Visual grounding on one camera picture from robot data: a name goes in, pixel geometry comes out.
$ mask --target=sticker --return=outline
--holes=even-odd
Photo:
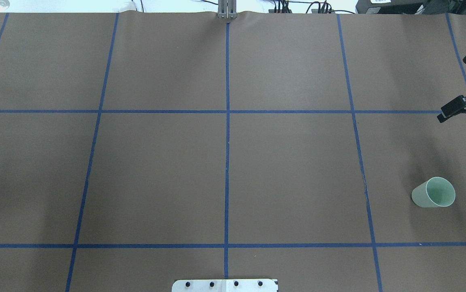
[[[378,14],[381,10],[381,7],[371,7],[367,10],[367,14]]]

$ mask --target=light blue object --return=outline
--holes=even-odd
[[[455,202],[455,189],[449,181],[433,177],[412,191],[412,200],[419,207],[448,207]]]

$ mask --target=cup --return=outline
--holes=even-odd
[[[441,177],[428,179],[412,191],[412,200],[419,207],[448,207],[455,202],[455,188]]]

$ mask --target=black box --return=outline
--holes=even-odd
[[[358,0],[356,9],[359,14],[415,14],[423,2],[423,0],[391,0],[389,3],[373,4],[370,0]]]

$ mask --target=horizontal blue line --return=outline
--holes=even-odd
[[[171,110],[171,109],[102,109],[101,111],[97,109],[0,109],[0,113],[166,113],[166,114],[225,114],[226,110]],[[441,111],[394,111],[394,110],[344,110],[344,109],[326,109],[326,110],[231,110],[231,114],[439,114]]]
[[[224,248],[222,243],[195,244],[78,244],[77,248]],[[229,248],[337,248],[337,247],[430,247],[466,246],[466,242],[397,242],[397,243],[231,243]],[[0,248],[74,248],[74,244],[10,244]]]

